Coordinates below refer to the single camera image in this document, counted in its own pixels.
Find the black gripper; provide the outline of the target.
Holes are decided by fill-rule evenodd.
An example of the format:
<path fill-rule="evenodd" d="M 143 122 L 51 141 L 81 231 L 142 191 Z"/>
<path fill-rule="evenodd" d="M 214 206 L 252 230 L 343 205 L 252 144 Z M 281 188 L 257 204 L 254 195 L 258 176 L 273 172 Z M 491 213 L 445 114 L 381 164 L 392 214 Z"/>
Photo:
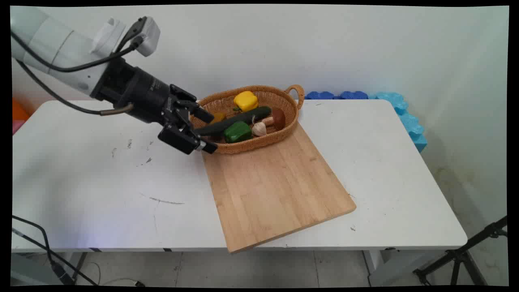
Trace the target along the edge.
<path fill-rule="evenodd" d="M 197 98 L 184 89 L 162 82 L 144 70 L 128 64 L 124 58 L 113 59 L 95 85 L 91 97 L 107 101 L 115 109 L 132 104 L 128 115 L 145 123 L 180 124 L 176 112 L 187 118 L 192 114 L 203 122 L 210 123 L 214 116 L 200 107 Z M 193 151 L 214 153 L 218 146 L 196 134 L 193 128 L 180 129 L 172 124 L 164 126 L 158 139 L 178 151 L 190 155 Z"/>

